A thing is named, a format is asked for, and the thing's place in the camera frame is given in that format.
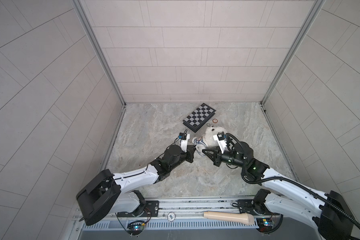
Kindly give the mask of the white teddy bear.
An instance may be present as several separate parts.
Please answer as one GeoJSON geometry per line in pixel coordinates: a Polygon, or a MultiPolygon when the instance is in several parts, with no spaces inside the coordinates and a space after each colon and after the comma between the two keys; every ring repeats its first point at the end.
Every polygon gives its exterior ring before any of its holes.
{"type": "Polygon", "coordinates": [[[213,136],[219,132],[227,132],[227,130],[223,127],[207,127],[204,137],[205,142],[208,144],[208,148],[218,147],[217,141],[214,140],[213,136]]]}

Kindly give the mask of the blue white striped sweater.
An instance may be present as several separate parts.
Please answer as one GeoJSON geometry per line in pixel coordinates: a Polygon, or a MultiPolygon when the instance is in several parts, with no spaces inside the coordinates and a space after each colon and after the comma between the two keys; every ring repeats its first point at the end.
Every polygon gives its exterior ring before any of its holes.
{"type": "Polygon", "coordinates": [[[195,137],[193,138],[192,142],[196,146],[196,151],[198,154],[202,157],[205,157],[206,155],[203,153],[203,150],[207,149],[209,146],[205,142],[204,137],[195,137]]]}

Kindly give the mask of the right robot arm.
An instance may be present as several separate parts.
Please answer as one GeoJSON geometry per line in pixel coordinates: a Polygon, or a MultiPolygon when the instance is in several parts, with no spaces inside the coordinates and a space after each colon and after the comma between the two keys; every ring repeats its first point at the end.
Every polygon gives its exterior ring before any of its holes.
{"type": "Polygon", "coordinates": [[[247,143],[236,143],[233,149],[213,147],[202,152],[215,166],[222,163],[240,167],[242,179],[258,184],[262,189],[252,200],[252,210],[258,215],[275,213],[293,218],[318,229],[326,240],[351,240],[355,219],[344,198],[337,192],[324,193],[304,186],[278,173],[254,158],[247,143]]]}

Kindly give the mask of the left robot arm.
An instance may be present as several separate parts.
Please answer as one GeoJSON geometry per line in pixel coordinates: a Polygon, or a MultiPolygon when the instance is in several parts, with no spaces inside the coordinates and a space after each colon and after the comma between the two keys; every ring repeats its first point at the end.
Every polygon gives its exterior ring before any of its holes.
{"type": "Polygon", "coordinates": [[[99,172],[76,195],[82,221],[91,226],[109,213],[140,215],[146,200],[137,188],[165,180],[183,162],[192,163],[195,150],[194,145],[188,145],[185,151],[178,145],[172,145],[165,150],[162,158],[156,158],[144,168],[118,174],[111,173],[109,169],[99,172]]]}

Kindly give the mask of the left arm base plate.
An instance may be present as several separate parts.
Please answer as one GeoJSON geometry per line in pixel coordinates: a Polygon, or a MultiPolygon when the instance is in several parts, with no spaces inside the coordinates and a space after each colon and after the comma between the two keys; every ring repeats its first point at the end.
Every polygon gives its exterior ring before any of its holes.
{"type": "Polygon", "coordinates": [[[159,211],[159,201],[146,201],[145,205],[139,204],[139,206],[132,211],[118,212],[117,216],[121,218],[143,218],[143,217],[157,217],[159,211]]]}

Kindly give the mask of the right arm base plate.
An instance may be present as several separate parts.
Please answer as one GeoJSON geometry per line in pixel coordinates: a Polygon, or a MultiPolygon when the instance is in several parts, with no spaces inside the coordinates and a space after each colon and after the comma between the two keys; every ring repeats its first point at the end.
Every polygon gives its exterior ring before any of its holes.
{"type": "Polygon", "coordinates": [[[272,213],[265,205],[266,200],[238,200],[236,202],[236,208],[239,209],[240,213],[248,213],[253,216],[279,216],[278,213],[272,213]]]}

